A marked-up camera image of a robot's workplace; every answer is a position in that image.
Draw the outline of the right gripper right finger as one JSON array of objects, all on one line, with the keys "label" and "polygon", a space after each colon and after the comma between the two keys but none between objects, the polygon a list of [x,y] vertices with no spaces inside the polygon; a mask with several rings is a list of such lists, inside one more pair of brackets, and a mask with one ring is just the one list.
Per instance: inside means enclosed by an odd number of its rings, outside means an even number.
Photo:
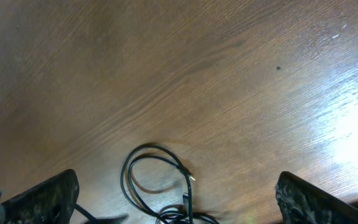
[{"label": "right gripper right finger", "polygon": [[275,198],[286,224],[358,223],[358,202],[343,202],[289,171],[281,172]]}]

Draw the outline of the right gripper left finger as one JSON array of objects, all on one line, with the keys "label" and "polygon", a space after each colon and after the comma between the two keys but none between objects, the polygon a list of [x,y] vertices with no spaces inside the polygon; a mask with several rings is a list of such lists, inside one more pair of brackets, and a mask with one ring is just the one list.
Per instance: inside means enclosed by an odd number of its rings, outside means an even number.
[{"label": "right gripper left finger", "polygon": [[80,187],[73,169],[1,202],[0,223],[69,223]]}]

